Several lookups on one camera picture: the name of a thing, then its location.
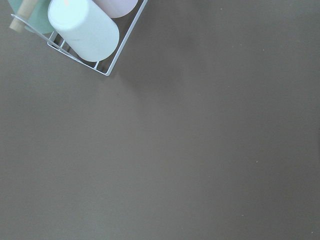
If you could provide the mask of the pink plastic cup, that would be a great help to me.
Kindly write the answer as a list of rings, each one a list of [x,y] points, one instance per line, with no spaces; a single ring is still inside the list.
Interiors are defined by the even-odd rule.
[[[130,13],[138,0],[94,0],[94,2],[110,17],[120,18]]]

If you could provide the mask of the white plastic cup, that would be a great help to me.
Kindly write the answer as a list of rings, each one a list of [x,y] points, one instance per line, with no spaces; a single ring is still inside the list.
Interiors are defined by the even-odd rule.
[[[118,26],[92,0],[52,0],[48,19],[56,32],[85,61],[104,60],[118,46]]]

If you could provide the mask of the green plastic cup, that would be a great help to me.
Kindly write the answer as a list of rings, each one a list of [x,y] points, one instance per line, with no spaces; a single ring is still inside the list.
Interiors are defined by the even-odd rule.
[[[15,14],[18,12],[22,2],[22,0],[8,0],[10,7]],[[54,31],[54,28],[48,19],[48,7],[50,2],[50,0],[39,0],[28,19],[28,23],[42,34],[49,34]]]

